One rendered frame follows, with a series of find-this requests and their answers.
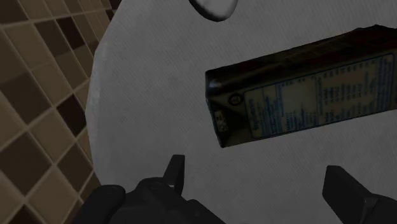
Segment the dark carton with pale label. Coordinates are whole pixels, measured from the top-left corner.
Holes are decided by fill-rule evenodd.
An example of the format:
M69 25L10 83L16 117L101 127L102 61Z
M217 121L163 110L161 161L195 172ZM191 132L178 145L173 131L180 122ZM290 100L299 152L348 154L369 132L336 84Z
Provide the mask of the dark carton with pale label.
M205 72L223 148L397 109L397 29L347 33Z

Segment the white toilet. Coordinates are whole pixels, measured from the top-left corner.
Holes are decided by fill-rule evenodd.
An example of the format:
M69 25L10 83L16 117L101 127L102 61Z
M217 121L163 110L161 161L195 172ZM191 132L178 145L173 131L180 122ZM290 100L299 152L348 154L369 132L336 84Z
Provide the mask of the white toilet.
M226 224L341 224L327 165L397 199L397 111L220 148L204 73L373 24L397 0L239 0L224 22L189 0L122 0L95 52L86 106L94 170L133 190L186 157L183 195Z

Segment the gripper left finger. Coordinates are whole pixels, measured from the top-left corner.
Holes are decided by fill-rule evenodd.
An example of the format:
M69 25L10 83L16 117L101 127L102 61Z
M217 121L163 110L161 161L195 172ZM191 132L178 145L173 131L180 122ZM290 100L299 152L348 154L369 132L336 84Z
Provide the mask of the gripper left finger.
M101 185L88 196L73 224L199 224L199 212L181 196L185 156L173 155L162 177L142 179L134 190Z

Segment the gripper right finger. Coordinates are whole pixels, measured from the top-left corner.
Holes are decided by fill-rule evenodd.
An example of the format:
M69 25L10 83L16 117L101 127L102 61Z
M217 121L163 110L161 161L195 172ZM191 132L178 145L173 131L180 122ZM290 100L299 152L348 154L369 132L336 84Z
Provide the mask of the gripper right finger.
M397 224L397 200L370 192L341 166L326 167L322 196L342 224Z

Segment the white rounded knob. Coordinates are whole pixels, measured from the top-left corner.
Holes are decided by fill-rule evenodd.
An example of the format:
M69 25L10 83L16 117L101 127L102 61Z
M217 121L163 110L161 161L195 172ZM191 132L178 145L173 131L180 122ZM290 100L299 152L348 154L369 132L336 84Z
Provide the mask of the white rounded knob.
M239 0L188 0L188 2L205 19L222 22L232 16Z

